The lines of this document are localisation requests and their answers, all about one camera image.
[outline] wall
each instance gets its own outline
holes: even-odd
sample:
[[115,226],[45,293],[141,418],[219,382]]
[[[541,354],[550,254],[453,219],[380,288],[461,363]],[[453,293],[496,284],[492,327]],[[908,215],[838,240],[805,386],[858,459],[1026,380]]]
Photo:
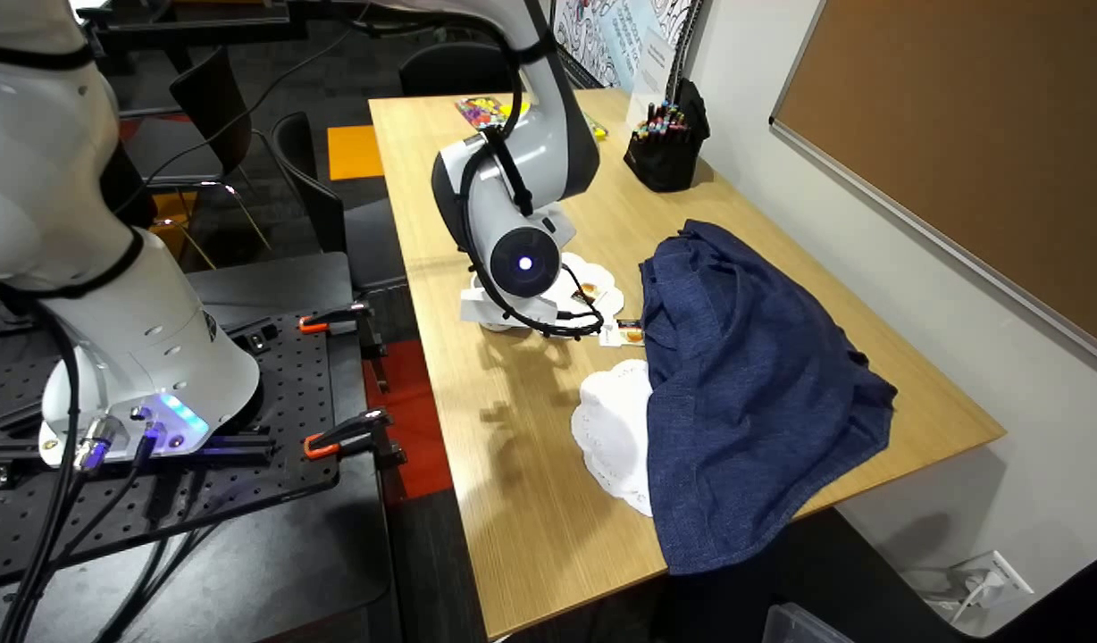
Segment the wall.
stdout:
[[[770,132],[815,12],[715,0],[692,63],[715,124],[703,157],[1009,430],[845,513],[927,593],[947,563],[1005,549],[1039,602],[1097,558],[1097,373]],[[995,631],[1034,602],[964,618],[964,631]]]

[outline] navy blue cloth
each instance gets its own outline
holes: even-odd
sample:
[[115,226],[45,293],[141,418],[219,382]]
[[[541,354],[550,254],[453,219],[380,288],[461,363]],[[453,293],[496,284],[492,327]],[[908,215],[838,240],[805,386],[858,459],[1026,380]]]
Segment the navy blue cloth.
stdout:
[[648,475],[673,575],[739,563],[879,455],[898,391],[817,300],[718,226],[643,266]]

